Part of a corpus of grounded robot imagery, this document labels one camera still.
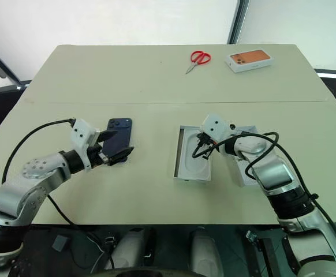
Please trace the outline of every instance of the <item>scissors blade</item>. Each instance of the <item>scissors blade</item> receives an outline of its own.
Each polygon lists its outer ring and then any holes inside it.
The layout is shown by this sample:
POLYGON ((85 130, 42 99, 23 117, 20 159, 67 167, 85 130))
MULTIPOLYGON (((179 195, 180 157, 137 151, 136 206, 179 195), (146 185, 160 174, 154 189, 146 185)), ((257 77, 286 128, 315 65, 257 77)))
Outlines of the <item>scissors blade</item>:
POLYGON ((193 63, 191 64, 191 66, 188 68, 188 70, 186 71, 185 74, 190 73, 191 70, 192 70, 196 65, 197 65, 197 63, 196 63, 196 62, 193 62, 193 63))

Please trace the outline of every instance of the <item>floor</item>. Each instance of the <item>floor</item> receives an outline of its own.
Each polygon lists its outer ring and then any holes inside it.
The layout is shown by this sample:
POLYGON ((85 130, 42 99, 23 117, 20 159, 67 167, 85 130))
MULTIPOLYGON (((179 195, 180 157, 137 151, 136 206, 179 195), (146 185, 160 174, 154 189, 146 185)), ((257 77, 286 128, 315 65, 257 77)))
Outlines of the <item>floor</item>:
MULTIPOLYGON (((110 234, 121 238, 128 230, 136 226, 94 226, 90 227, 104 238, 110 234)), ((143 226, 154 228, 157 233, 155 260, 152 266, 161 268, 188 269, 189 263, 189 236, 198 226, 194 225, 157 225, 143 226)), ((249 225, 207 225, 204 226, 213 237, 218 247, 225 276, 247 277, 247 269, 242 237, 247 230, 254 231, 259 238, 270 238, 275 249, 275 255, 282 276, 295 276, 290 270, 281 245, 285 236, 278 226, 249 226, 249 225)), ((99 252, 94 244, 85 236, 67 226, 34 226, 25 238, 25 248, 20 256, 21 260, 31 263, 33 276, 77 276, 90 272, 99 252), (68 236, 70 244, 62 251, 57 252, 51 245, 57 235, 68 236), (72 261, 73 253, 76 263, 72 261)), ((262 276, 268 276, 262 254, 257 253, 262 276)), ((100 260, 99 269, 102 271, 106 260, 100 260)))

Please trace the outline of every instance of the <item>red scissors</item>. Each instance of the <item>red scissors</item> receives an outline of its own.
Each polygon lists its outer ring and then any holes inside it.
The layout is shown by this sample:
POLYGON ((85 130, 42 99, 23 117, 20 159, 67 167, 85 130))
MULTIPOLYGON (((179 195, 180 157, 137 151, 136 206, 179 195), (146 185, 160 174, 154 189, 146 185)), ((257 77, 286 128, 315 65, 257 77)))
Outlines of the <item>red scissors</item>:
POLYGON ((205 63, 208 63, 211 58, 212 57, 204 51, 198 50, 193 52, 190 57, 192 64, 185 74, 189 73, 197 65, 204 65, 205 63))

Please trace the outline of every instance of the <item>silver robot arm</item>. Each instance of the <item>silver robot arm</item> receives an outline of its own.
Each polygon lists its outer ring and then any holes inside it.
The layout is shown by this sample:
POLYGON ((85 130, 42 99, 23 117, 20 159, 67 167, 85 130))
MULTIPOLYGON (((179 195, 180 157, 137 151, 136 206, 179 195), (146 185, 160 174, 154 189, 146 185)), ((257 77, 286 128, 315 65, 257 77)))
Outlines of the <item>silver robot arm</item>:
MULTIPOLYGON (((215 114, 210 114, 200 129, 198 147, 239 134, 215 114)), ((246 136, 218 148, 225 157, 235 155, 250 163, 270 147, 271 143, 263 138, 246 136)), ((336 235, 285 161, 272 150, 251 169, 287 234, 283 248, 293 271, 299 272, 298 276, 309 276, 313 272, 318 272, 318 276, 336 273, 336 235)))
POLYGON ((132 147, 113 157, 102 154, 98 143, 115 133, 100 132, 78 119, 71 133, 74 150, 33 159, 23 166, 20 174, 0 186, 0 267, 21 252, 29 225, 50 192, 69 180, 71 174, 101 164, 111 166, 131 153, 132 147))

